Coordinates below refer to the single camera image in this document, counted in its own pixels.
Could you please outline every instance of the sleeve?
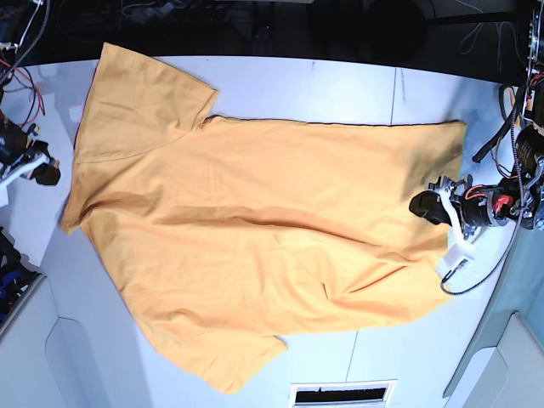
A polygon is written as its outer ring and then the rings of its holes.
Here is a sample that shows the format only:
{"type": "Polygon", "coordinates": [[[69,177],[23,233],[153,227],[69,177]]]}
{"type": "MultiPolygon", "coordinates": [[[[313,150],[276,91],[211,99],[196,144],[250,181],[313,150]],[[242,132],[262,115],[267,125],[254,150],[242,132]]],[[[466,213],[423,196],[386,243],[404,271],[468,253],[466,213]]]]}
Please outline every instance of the sleeve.
{"type": "Polygon", "coordinates": [[[105,43],[74,162],[117,160],[171,143],[202,124],[217,94],[170,65],[105,43]]]}

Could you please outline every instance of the t-shirt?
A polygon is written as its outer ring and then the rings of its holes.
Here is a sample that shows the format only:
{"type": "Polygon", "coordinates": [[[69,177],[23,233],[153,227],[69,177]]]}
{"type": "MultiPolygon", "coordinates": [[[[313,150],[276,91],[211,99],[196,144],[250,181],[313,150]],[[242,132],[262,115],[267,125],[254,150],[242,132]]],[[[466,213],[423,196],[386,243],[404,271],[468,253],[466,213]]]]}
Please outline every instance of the t-shirt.
{"type": "Polygon", "coordinates": [[[464,124],[207,118],[217,96],[105,44],[77,134],[62,228],[160,354],[234,393],[278,335],[405,324],[446,299],[447,228],[408,206],[458,172],[464,124]]]}

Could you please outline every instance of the white table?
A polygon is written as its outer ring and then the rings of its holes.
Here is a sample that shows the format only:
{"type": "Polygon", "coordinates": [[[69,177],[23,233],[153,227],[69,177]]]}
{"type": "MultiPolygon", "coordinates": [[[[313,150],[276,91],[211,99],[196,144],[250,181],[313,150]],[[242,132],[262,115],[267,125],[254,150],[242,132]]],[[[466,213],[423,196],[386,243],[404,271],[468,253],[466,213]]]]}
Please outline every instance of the white table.
{"type": "MultiPolygon", "coordinates": [[[[479,166],[469,161],[502,123],[495,84],[306,59],[161,60],[220,91],[213,114],[382,125],[463,120],[468,131],[462,173],[470,171],[476,181],[484,183],[499,179],[489,157],[479,166]]],[[[59,315],[85,327],[112,407],[283,408],[290,383],[387,379],[399,380],[393,406],[445,405],[442,392],[474,333],[498,274],[477,291],[452,299],[408,326],[285,337],[289,351],[266,365],[234,396],[215,392],[157,354],[133,323],[81,231],[66,237],[57,228],[70,188],[72,143],[95,66],[95,61],[85,61],[31,68],[47,110],[47,116],[38,120],[41,137],[61,160],[62,179],[54,188],[18,180],[9,189],[11,205],[0,211],[0,224],[8,226],[16,246],[31,262],[41,264],[59,315]],[[427,390],[425,395],[421,387],[427,390]]],[[[20,122],[28,105],[28,95],[17,93],[7,95],[2,108],[20,122]]],[[[506,141],[500,158],[505,165],[512,162],[506,141]]],[[[484,256],[474,267],[474,279],[485,275],[500,257],[508,233],[508,229],[497,229],[484,238],[484,256]]]]}

